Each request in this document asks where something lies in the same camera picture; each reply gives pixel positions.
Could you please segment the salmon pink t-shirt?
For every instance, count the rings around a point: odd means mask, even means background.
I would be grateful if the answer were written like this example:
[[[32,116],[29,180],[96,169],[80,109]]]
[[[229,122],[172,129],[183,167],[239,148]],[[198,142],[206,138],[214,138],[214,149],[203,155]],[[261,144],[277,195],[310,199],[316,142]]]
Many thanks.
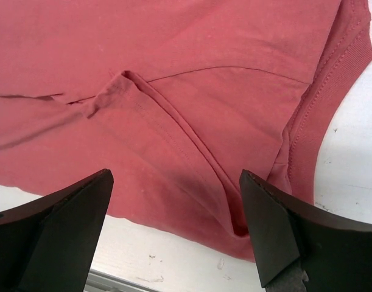
[[[100,169],[109,215],[253,260],[239,177],[308,203],[367,1],[0,1],[0,185]]]

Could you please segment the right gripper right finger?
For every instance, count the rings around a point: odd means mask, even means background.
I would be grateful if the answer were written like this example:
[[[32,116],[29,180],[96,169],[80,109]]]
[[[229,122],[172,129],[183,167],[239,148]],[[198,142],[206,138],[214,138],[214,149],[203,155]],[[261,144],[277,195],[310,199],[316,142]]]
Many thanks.
[[[266,291],[372,291],[372,224],[307,204],[247,170],[240,191]]]

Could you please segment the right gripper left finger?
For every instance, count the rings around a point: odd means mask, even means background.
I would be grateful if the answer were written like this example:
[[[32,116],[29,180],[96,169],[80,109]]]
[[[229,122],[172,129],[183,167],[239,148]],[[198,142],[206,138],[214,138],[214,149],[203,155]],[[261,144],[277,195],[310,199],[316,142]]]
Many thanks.
[[[83,291],[110,203],[103,169],[0,212],[0,291]]]

